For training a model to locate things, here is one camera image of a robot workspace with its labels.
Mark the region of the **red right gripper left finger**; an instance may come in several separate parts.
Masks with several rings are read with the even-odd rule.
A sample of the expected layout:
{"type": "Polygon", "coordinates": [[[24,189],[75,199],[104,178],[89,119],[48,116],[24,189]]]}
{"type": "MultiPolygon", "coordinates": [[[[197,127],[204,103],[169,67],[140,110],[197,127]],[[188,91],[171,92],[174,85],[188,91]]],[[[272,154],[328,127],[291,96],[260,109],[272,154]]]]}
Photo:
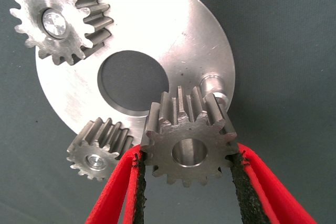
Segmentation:
{"type": "Polygon", "coordinates": [[[145,165],[139,147],[120,159],[86,223],[118,223],[125,204],[123,223],[144,223],[145,165]]]}

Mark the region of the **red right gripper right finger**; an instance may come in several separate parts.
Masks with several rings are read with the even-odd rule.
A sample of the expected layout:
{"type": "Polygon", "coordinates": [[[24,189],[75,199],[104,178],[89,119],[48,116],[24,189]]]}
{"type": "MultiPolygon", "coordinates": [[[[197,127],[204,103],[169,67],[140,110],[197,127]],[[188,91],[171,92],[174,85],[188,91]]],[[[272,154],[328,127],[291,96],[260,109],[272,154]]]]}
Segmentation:
{"type": "Polygon", "coordinates": [[[243,223],[316,223],[253,150],[238,147],[230,160],[243,223]]]}

